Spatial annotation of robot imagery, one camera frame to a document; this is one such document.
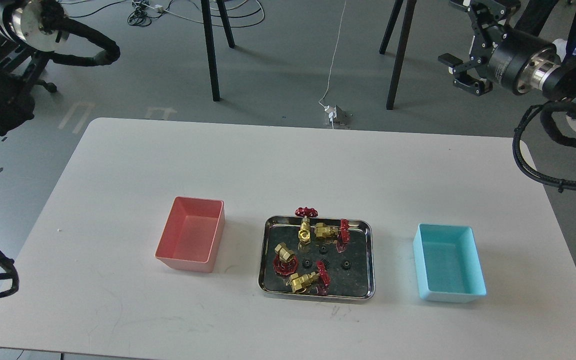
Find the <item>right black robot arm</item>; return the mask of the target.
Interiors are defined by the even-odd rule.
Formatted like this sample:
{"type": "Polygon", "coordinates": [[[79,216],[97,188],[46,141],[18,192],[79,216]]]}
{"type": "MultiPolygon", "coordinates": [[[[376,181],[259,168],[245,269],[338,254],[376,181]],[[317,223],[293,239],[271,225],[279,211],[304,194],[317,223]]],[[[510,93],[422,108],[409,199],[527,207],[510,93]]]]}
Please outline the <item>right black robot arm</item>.
{"type": "Polygon", "coordinates": [[[576,149],[576,55],[562,61],[555,44],[511,27],[510,16],[521,6],[518,0],[451,0],[449,4],[467,14],[473,30],[467,60],[452,54],[438,57],[453,75],[454,86],[476,96],[490,92],[494,85],[517,96],[540,91],[546,102],[531,105],[514,129],[515,164],[535,182],[559,192],[576,191],[576,180],[539,172],[521,151],[521,137],[535,116],[552,141],[576,149]]]}

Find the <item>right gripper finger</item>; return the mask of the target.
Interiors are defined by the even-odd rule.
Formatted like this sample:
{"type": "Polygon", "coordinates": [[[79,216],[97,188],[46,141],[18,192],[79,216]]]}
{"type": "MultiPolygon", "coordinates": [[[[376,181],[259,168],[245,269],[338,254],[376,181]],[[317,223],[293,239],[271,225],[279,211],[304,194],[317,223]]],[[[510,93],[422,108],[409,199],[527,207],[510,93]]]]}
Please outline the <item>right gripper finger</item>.
{"type": "Polygon", "coordinates": [[[482,96],[493,90],[493,83],[490,80],[476,79],[466,72],[455,73],[453,84],[474,96],[482,96]]]}
{"type": "Polygon", "coordinates": [[[448,66],[453,75],[466,73],[474,69],[479,76],[485,76],[486,66],[490,61],[490,57],[490,54],[471,54],[469,59],[462,60],[453,54],[445,53],[438,56],[438,61],[448,66]]]}

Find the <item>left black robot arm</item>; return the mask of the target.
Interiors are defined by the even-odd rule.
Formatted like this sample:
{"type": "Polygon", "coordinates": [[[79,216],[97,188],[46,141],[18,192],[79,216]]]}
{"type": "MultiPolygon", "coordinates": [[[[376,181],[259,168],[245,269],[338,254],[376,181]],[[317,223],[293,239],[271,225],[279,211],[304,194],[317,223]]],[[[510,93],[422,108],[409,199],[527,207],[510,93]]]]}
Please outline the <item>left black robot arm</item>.
{"type": "Polygon", "coordinates": [[[57,0],[0,0],[0,136],[32,120],[37,86],[50,62],[72,67],[107,66],[121,56],[117,43],[69,16],[57,0]]]}

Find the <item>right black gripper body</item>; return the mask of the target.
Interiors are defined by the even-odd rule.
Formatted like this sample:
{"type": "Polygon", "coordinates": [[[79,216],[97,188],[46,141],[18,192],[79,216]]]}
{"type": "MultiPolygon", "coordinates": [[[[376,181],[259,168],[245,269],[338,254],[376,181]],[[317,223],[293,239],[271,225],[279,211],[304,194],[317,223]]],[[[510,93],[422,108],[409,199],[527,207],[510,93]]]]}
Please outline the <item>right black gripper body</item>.
{"type": "Polygon", "coordinates": [[[466,2],[474,32],[470,57],[478,75],[516,95],[541,91],[562,64],[553,43],[510,26],[520,8],[519,0],[466,2]]]}

